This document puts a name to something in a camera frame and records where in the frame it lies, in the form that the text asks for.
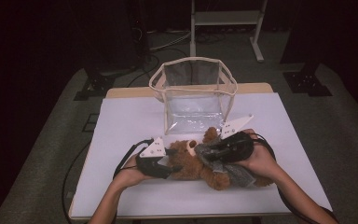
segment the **white metal stand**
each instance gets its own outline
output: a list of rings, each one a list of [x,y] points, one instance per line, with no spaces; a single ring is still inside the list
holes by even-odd
[[[268,0],[263,0],[260,10],[248,11],[206,11],[196,12],[195,0],[191,1],[191,41],[190,56],[196,56],[196,26],[197,25],[244,25],[255,24],[255,35],[250,37],[252,48],[257,61],[264,62],[257,40],[263,23]]]

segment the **transparent bag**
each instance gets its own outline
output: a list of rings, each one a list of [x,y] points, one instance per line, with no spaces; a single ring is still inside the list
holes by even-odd
[[[165,134],[220,130],[238,88],[220,60],[201,57],[164,63],[150,78],[149,87],[165,104]]]

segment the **carpeted floor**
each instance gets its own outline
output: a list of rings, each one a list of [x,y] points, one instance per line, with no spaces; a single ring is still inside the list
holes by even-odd
[[[293,94],[282,73],[297,71],[302,64],[279,64],[288,33],[263,32],[259,39],[265,61],[255,60],[250,34],[217,35],[219,41],[198,44],[198,56],[222,60],[238,82],[267,82],[280,94],[287,113],[327,198],[341,223],[358,223],[358,104],[346,91],[339,76],[321,64],[316,75],[333,96],[309,97]],[[152,46],[177,36],[152,34]],[[145,63],[150,75],[161,63],[188,55],[188,43],[159,52]],[[126,87],[144,71],[118,77],[114,87]],[[103,97],[74,101],[87,80],[84,70],[74,74],[62,92],[48,121],[23,165],[15,184],[0,209],[0,223],[67,223],[62,209],[68,210],[76,191],[87,143]],[[147,86],[140,76],[132,87]],[[240,219],[148,220],[142,223],[250,223]],[[119,223],[130,223],[129,220]],[[292,216],[263,217],[262,223],[296,223]]]

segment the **brown teddy bear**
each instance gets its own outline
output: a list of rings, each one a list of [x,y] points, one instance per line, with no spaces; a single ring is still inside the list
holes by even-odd
[[[202,143],[207,146],[210,143],[218,141],[218,139],[217,130],[211,127],[205,132]],[[174,179],[203,179],[209,187],[217,190],[227,189],[232,182],[242,187],[249,184],[249,182],[242,184],[241,182],[239,183],[238,180],[235,180],[235,177],[233,177],[230,169],[228,169],[228,172],[216,172],[210,166],[205,165],[199,156],[196,155],[195,147],[197,144],[198,143],[195,140],[176,141],[171,143],[170,149],[176,149],[177,151],[173,155],[169,156],[167,165],[171,167],[174,165],[180,165],[183,167],[179,172],[171,174]],[[245,174],[249,175],[250,178],[254,178],[252,183],[257,187],[265,187],[272,183],[270,179],[250,174],[249,171],[245,171]]]

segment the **dark background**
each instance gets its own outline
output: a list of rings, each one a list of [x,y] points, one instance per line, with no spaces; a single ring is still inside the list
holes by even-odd
[[[198,0],[197,7],[259,7],[250,2]],[[123,9],[128,3],[129,10]],[[141,21],[138,10],[144,13]],[[0,0],[0,204],[77,70],[142,63],[145,45],[123,38],[132,35],[130,26],[164,31],[189,29],[189,24],[190,1]],[[269,0],[263,30],[290,28],[282,63],[305,62],[317,49],[358,102],[358,1]],[[117,56],[123,54],[121,61]]]

